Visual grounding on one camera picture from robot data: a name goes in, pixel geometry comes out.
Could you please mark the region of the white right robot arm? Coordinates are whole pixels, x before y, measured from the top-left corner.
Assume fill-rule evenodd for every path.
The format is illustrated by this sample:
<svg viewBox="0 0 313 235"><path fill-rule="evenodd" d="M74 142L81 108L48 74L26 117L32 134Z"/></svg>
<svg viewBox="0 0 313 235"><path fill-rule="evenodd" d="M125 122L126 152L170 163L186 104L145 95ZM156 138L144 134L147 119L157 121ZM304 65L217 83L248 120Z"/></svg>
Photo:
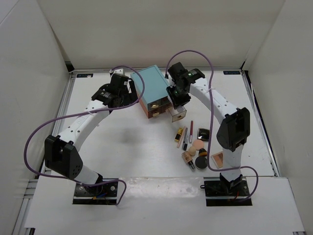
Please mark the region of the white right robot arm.
<svg viewBox="0 0 313 235"><path fill-rule="evenodd" d="M206 79L199 69L187 70L182 63L172 65L166 72L170 86L166 91L174 109L187 104L194 96L216 118L219 129L216 134L223 149L224 164L220 170L220 191L230 196L242 181L241 155L250 135L250 112L247 108L238 108L223 95L212 88L212 79Z"/></svg>

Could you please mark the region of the beige foundation bottle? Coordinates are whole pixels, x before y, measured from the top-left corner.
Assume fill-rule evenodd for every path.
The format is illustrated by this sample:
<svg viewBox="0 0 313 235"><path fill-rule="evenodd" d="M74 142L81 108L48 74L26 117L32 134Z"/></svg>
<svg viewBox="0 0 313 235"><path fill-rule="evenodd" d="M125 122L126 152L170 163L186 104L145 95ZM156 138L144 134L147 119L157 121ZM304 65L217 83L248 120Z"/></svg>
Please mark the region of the beige foundation bottle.
<svg viewBox="0 0 313 235"><path fill-rule="evenodd" d="M181 154L182 159L184 160L184 162L189 166L189 168L192 171L195 171L195 165L193 163L192 160L192 156L189 154L189 152L185 151Z"/></svg>

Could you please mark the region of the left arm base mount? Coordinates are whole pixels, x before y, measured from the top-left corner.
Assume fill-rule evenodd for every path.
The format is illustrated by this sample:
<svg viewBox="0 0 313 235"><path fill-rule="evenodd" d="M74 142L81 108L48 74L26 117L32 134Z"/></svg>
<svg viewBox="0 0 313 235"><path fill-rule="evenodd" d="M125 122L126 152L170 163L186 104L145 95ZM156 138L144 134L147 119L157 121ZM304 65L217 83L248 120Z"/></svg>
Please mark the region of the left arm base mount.
<svg viewBox="0 0 313 235"><path fill-rule="evenodd" d="M103 184L96 187L84 187L76 183L72 204L74 205L115 205L117 203L117 179L103 179Z"/></svg>

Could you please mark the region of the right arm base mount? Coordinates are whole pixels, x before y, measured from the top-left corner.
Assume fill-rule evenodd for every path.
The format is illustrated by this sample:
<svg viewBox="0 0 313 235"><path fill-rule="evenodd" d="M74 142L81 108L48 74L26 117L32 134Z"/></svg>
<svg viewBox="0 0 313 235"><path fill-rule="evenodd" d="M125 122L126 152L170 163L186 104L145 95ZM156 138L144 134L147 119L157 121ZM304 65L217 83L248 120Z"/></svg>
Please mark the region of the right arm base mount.
<svg viewBox="0 0 313 235"><path fill-rule="evenodd" d="M243 180L229 192L223 188L219 180L204 181L200 186L205 192L207 207L252 206L246 180Z"/></svg>

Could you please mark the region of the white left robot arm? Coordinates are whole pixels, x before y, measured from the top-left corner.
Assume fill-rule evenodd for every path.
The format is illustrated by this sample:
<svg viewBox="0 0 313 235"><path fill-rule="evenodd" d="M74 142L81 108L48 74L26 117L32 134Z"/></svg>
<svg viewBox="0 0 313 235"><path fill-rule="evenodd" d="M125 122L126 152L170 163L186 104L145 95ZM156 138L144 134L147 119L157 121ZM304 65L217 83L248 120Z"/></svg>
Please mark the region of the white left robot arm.
<svg viewBox="0 0 313 235"><path fill-rule="evenodd" d="M98 196L103 190L103 177L83 164L79 150L89 134L106 118L112 108L125 107L138 99L134 81L118 73L99 88L86 107L86 114L56 136L45 140L45 166L62 176L81 182L85 190Z"/></svg>

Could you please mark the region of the teal and orange drawer box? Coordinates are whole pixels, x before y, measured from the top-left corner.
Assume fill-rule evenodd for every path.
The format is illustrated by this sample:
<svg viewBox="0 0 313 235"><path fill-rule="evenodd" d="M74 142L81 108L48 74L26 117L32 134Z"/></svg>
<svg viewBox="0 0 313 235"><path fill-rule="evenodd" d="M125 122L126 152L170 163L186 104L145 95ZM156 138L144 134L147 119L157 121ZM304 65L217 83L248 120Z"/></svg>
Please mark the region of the teal and orange drawer box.
<svg viewBox="0 0 313 235"><path fill-rule="evenodd" d="M165 113L172 104L168 99L166 88L169 86L161 70L157 65L153 65L138 73L143 78L145 89L139 101L147 118L153 118Z"/></svg>

